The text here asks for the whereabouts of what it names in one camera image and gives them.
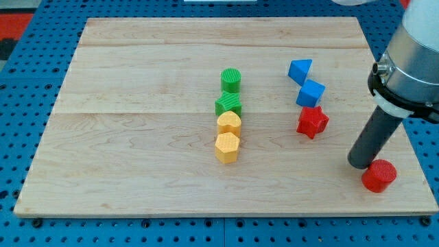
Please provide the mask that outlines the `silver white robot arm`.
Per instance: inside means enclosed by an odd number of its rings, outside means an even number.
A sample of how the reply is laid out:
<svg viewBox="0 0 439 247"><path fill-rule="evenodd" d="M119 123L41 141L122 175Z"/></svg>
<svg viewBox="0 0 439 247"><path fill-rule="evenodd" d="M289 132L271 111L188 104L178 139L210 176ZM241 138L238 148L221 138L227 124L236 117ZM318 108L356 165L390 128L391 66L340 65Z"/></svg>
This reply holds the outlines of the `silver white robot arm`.
<svg viewBox="0 0 439 247"><path fill-rule="evenodd" d="M405 12L368 88L385 115L438 123L438 0L403 1Z"/></svg>

